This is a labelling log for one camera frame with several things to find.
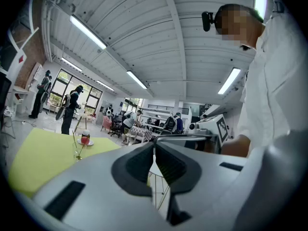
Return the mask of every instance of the white machine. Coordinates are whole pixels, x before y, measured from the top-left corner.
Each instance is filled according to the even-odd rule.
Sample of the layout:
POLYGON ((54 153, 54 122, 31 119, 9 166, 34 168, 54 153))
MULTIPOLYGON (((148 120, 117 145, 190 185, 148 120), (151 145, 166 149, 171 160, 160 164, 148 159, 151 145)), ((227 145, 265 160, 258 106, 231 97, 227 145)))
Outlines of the white machine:
POLYGON ((218 138, 218 146, 222 147, 228 138, 228 129, 223 115, 215 115, 202 119, 196 123, 191 123, 189 134, 208 135, 218 138))

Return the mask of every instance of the yellow table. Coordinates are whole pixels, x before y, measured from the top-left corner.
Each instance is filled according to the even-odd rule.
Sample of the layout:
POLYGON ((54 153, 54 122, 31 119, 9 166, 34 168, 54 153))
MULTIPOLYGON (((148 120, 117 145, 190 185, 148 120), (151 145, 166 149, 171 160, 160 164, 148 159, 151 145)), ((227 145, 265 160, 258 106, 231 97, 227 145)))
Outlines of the yellow table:
MULTIPOLYGON (((108 138, 90 138, 83 157, 120 148, 108 138)), ((9 172, 10 186, 19 192, 32 195, 46 182, 74 163, 73 136, 34 128, 25 139, 9 172)))

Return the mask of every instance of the white ceiling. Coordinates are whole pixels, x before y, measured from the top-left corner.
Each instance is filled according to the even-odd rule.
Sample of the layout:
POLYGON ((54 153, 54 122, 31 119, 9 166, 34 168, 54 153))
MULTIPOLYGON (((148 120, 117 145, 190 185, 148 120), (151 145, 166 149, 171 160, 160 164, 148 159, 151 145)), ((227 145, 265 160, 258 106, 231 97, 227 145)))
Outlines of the white ceiling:
MULTIPOLYGON (((271 1, 265 21, 272 9, 271 1)), ((205 32, 201 13, 215 13, 226 3, 253 7, 253 2, 62 0, 51 14, 52 53, 61 58, 64 44, 68 60, 87 70, 90 78, 97 78, 114 88, 118 96, 180 97, 180 101, 237 106, 240 98, 237 93, 242 90, 242 78, 255 52, 244 52, 233 42, 222 41, 214 26, 205 32), (76 8, 74 14, 95 31, 110 50, 108 47, 101 50, 69 22, 72 7, 76 8), (126 74, 127 67, 144 83, 150 84, 149 91, 143 90, 126 74), (225 95, 218 95, 233 67, 242 69, 237 78, 239 90, 236 94, 229 90, 225 95)))

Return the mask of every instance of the floor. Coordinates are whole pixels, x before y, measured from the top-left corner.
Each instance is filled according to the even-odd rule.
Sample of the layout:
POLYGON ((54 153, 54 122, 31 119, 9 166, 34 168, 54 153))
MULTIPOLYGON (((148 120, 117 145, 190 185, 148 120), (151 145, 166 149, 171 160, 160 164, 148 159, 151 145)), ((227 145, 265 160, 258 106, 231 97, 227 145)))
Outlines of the floor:
MULTIPOLYGON (((5 132, 8 134, 13 134, 12 127, 11 127, 11 121, 6 118, 5 122, 6 122, 5 132)), ((76 124, 77 124, 77 120, 73 119, 71 128, 70 128, 71 135, 73 133, 73 129, 75 128, 76 124)), ((61 133, 61 125, 62 125, 61 120, 55 121, 55 114, 45 112, 45 111, 39 114, 38 119, 30 119, 28 115, 16 115, 16 117, 13 119, 13 128, 14 128, 16 139, 14 139, 11 136, 5 136, 4 134, 1 134, 2 143, 4 143, 4 145, 7 145, 7 142, 8 142, 8 145, 9 145, 8 148, 3 149, 2 151, 3 158, 5 158, 6 160, 6 165, 5 165, 4 160, 2 160, 1 162, 4 175, 5 176, 8 175, 8 172, 15 158, 15 155, 17 154, 20 146, 22 145, 22 143, 24 142, 24 140, 26 139, 26 137, 28 136, 28 134, 31 132, 31 130, 34 127, 44 128, 47 130, 55 130, 55 132, 61 133)), ((79 127, 85 128, 84 121, 80 122, 79 127)), ((110 135, 108 135, 108 131, 104 130, 104 128, 101 131, 101 128, 102 126, 94 125, 89 122, 87 123, 87 129, 90 130, 90 135, 92 137, 106 137, 112 140, 114 143, 121 145, 121 141, 122 141, 121 137, 118 138, 115 135, 110 137, 110 135)), ((78 129, 76 133, 81 134, 82 129, 78 129)), ((151 183, 151 187, 153 190, 153 204, 155 205, 155 200, 156 200, 156 205, 158 207, 160 201, 164 197, 164 194, 162 194, 162 192, 163 190, 166 191, 167 183, 165 179, 162 180, 161 177, 156 176, 156 195, 155 195, 155 175, 154 174, 150 176, 150 183, 151 183)), ((169 193, 170 191, 166 193, 165 199, 163 200, 162 205, 160 209, 158 210, 163 218, 166 218, 167 216, 167 208, 168 208, 168 202, 170 198, 169 193)))

